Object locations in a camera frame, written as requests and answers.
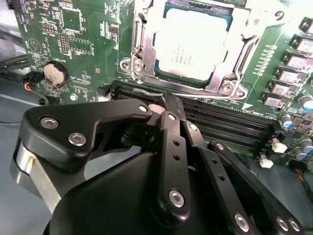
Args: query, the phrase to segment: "metal pin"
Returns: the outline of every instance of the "metal pin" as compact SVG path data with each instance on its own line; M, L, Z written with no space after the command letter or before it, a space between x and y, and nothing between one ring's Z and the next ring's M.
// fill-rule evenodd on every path
M87 139L81 133L72 133L68 136L68 141L75 146L83 146L86 144Z
M52 117L42 118L40 124L46 129L55 129L59 126L58 121Z
M169 192L169 198L170 198L170 201L173 203L173 205L178 208L181 208L185 203L185 200L182 194L176 190L171 190Z
M244 231L245 233L249 231L249 224L241 214L235 214L235 221L242 231Z

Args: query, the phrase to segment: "silver screw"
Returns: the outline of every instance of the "silver screw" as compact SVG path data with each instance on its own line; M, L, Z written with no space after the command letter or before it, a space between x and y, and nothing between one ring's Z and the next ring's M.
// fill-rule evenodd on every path
M176 117L175 117L174 115L172 115L172 114L169 114L168 117L169 117L171 120L173 120L173 121L176 120Z
M75 146L83 146L87 142L86 137L80 133L72 133L68 136L68 141Z
M224 92L231 92L234 89L234 86L229 82L223 82L222 90Z
M277 17L277 21L280 21L284 17L285 13L283 11L277 11L275 16Z
M217 146L220 150L224 150L223 145L221 145L220 143L217 143L216 146Z
M134 62L134 68L137 72L140 72L143 70L143 63L140 60L136 60Z
M170 201L173 203L174 206L180 208L184 205L185 200L182 194L176 190L171 190L169 192Z
M249 231L249 224L241 214L235 214L235 221L242 231L244 231L245 233Z
M139 109L143 112L147 112L148 109L145 106L139 105Z
M197 127L196 127L194 124L190 124L189 126L190 126L190 128L191 128L193 131L196 131L196 130L197 130Z
M127 70L129 68L129 66L126 62L124 62L124 63L122 63L122 68Z
M240 98L244 97L245 93L243 91L239 91L239 92L237 92L237 96L240 97Z
M43 126L46 129L55 129L59 126L59 123L56 119L50 118L50 117L44 117L40 120L41 126Z
M299 226L296 224L296 222L293 219L289 219L289 223L291 224L291 226L293 227L293 229L295 229L297 232L300 231Z
M78 100L77 94L74 94L74 93L70 94L69 98L70 98L70 100L72 100L72 101Z
M284 230L288 231L288 225L285 223L285 221L281 217L276 218L278 225Z

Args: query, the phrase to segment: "green circuit board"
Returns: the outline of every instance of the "green circuit board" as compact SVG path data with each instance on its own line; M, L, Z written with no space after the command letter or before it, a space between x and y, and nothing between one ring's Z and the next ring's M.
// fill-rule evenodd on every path
M238 6L246 3L245 0L218 2ZM310 17L305 10L309 9L310 0L281 2L290 7L292 18L286 24L268 27L263 34L241 82L248 89L247 98L213 103L271 119L290 114L298 122L289 132L311 137L313 112L305 111L298 103L301 94L313 94L309 74L279 110L262 102L278 68L284 66L287 51L294 51L290 42L295 35L305 34L299 24L304 17ZM69 81L59 89L43 80L37 84L40 92L59 97L65 104L93 102L98 99L100 86L114 80L134 83L119 67L119 61L131 54L134 0L19 0L16 5L19 5L15 7L16 18L31 69L43 71L44 65L54 60L64 64L70 74ZM72 101L71 94L76 94L78 99ZM312 123L304 125L301 120Z

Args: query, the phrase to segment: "black mechanical arm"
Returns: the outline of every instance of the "black mechanical arm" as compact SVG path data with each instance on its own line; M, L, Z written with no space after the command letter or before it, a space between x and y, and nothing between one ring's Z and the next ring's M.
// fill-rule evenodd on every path
M86 180L87 161L141 152ZM300 235L299 221L223 144L207 145L182 102L38 107L23 117L11 164L52 213L47 235Z

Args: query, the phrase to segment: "cable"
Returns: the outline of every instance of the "cable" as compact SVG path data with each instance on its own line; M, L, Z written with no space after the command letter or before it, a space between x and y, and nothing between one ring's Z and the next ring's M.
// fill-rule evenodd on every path
M21 63L15 64L15 65L9 65L9 66L6 66L4 68L1 68L0 72L7 72L7 71L11 71L11 70L20 70L20 69L24 69L27 67L29 67L29 63L28 63L28 61L25 61L25 62L21 62Z
M16 56L16 57L1 61L0 62L0 68L3 68L5 66L9 66L9 65L13 65L16 63L24 62L24 61L27 61L27 55Z
M8 32L5 32L2 29L0 29L0 39L10 41L15 45L18 45L19 47L25 47L21 38L14 36Z

